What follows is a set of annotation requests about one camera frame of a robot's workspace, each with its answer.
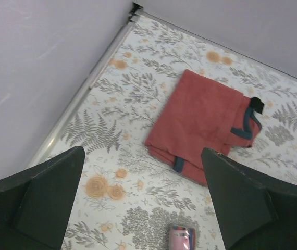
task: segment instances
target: red towel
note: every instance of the red towel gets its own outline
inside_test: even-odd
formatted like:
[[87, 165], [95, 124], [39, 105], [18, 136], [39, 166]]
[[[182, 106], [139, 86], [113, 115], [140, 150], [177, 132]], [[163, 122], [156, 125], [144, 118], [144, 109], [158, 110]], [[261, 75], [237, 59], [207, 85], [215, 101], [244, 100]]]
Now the red towel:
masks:
[[[262, 112], [262, 102], [255, 99]], [[145, 145], [175, 171], [206, 185], [203, 148], [227, 155], [234, 145], [250, 147], [261, 130], [253, 103], [237, 90], [186, 70]]]

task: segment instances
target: patterned floor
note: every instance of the patterned floor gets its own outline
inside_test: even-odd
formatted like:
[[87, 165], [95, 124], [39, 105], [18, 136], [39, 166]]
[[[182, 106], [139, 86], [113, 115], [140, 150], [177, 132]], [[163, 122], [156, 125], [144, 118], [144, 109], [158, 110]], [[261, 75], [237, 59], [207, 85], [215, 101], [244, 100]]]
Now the patterned floor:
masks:
[[143, 146], [185, 69], [265, 102], [254, 146], [229, 157], [297, 184], [297, 82], [142, 16], [50, 155], [87, 155], [63, 250], [167, 249], [172, 223], [196, 228], [198, 249], [224, 249], [208, 189]]

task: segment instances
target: lavender wall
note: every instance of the lavender wall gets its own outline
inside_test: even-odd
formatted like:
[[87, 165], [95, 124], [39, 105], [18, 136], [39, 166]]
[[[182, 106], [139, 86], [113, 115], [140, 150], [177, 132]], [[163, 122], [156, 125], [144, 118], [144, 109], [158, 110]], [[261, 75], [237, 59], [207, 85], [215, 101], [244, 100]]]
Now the lavender wall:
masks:
[[297, 77], [297, 1], [138, 0], [145, 11]]
[[131, 0], [0, 0], [0, 178], [26, 167]]

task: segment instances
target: towel's dark trim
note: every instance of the towel's dark trim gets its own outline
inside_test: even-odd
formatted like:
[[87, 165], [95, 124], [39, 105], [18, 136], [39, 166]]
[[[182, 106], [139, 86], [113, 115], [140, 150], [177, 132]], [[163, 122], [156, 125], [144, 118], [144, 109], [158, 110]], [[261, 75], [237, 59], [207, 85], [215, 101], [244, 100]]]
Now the towel's dark trim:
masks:
[[237, 128], [231, 128], [231, 133], [233, 133], [243, 139], [251, 140], [253, 138], [253, 131], [250, 126], [251, 118], [253, 119], [253, 121], [255, 121], [255, 123], [258, 125], [259, 129], [261, 130], [262, 125], [254, 115], [254, 108], [248, 107], [246, 109], [246, 112], [244, 113], [244, 117], [243, 117], [243, 130], [237, 129]]
[[263, 108], [264, 108], [264, 103], [261, 101], [260, 98], [258, 97], [253, 97], [251, 98], [251, 101], [249, 102], [249, 106], [251, 108], [254, 108], [254, 110], [259, 113], [262, 114], [263, 112]]
[[178, 156], [175, 156], [175, 162], [173, 166], [173, 170], [177, 173], [181, 173], [184, 166], [184, 159]]
[[[259, 122], [259, 120], [255, 117], [254, 115], [254, 108], [249, 106], [243, 117], [243, 130], [242, 129], [237, 129], [237, 128], [231, 128], [231, 133], [237, 135], [238, 137], [244, 138], [246, 140], [251, 140], [253, 138], [253, 131], [252, 127], [250, 125], [250, 119], [253, 119], [253, 121], [258, 125], [259, 129], [262, 129], [262, 125]], [[177, 173], [181, 173], [184, 167], [184, 159], [175, 156], [175, 162], [173, 166], [173, 170]]]

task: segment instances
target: cloth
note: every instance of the cloth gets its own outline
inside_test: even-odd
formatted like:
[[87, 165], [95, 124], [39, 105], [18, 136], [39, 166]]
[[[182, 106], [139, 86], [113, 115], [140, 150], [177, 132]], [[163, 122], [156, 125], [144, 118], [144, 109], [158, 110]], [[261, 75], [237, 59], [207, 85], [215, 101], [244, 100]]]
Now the cloth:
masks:
[[176, 172], [206, 185], [203, 148], [227, 155], [232, 146], [250, 147], [262, 126], [254, 109], [263, 103], [186, 70], [154, 124], [145, 145]]

